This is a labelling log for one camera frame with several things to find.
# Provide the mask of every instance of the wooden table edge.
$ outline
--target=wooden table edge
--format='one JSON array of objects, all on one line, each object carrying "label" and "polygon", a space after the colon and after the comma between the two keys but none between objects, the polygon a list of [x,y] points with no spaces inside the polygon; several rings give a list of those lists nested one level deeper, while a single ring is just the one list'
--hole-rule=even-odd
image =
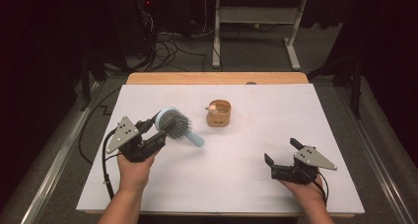
[{"label": "wooden table edge", "polygon": [[309,84],[301,72],[159,72],[132,73],[126,85]]}]

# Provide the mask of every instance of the dark background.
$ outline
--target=dark background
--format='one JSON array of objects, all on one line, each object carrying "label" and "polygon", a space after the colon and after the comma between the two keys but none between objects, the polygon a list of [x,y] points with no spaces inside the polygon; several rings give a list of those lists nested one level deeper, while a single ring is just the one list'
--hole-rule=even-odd
[{"label": "dark background", "polygon": [[[294,0],[222,0],[228,5],[277,6]],[[2,45],[3,182],[0,209],[26,174],[49,136],[74,104],[73,87],[81,78],[83,59],[103,80],[103,64],[124,69],[125,55],[144,51],[132,1],[0,0]],[[213,25],[214,0],[208,0]],[[188,35],[190,20],[202,24],[203,5],[197,0],[152,0],[148,6],[158,27]],[[329,61],[347,52],[364,59],[363,75],[383,108],[400,142],[417,164],[418,35],[415,0],[309,0],[302,27],[323,28],[344,23]],[[341,68],[350,68],[345,62]],[[338,73],[332,69],[327,74]]]}]

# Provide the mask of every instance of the blue brush handle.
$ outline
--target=blue brush handle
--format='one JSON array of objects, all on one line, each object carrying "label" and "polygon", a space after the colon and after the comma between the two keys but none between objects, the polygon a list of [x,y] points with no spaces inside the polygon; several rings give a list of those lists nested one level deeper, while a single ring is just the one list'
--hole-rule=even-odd
[{"label": "blue brush handle", "polygon": [[195,133],[189,132],[185,136],[198,147],[201,147],[203,144],[205,144],[205,140]]}]

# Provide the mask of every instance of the white tabletop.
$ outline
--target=white tabletop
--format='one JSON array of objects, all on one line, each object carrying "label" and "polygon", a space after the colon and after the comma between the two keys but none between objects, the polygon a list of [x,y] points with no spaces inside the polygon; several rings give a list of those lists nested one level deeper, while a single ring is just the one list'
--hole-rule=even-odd
[{"label": "white tabletop", "polygon": [[[227,127],[210,127],[205,108],[213,100],[232,105]],[[316,147],[337,171],[321,169],[328,181],[331,214],[364,213],[343,157],[326,120],[314,86],[301,85],[125,85],[104,136],[127,115],[134,123],[175,107],[193,122],[203,147],[190,141],[167,145],[158,154],[145,189],[142,211],[188,214],[298,215],[291,193],[270,178],[267,153],[277,165],[293,164],[296,138]],[[154,135],[153,127],[144,138]],[[102,148],[98,151],[77,209],[102,211],[109,203],[103,185]],[[119,173],[107,162],[114,190]]]}]

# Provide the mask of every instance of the small wooden cup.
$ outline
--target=small wooden cup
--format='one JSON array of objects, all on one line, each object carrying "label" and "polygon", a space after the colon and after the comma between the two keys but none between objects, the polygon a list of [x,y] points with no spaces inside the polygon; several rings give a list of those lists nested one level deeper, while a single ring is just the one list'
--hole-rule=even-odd
[{"label": "small wooden cup", "polygon": [[209,126],[212,127],[225,127],[230,124],[231,117],[231,104],[225,100],[212,101],[209,106],[216,106],[217,112],[210,112],[206,115],[206,120]]}]

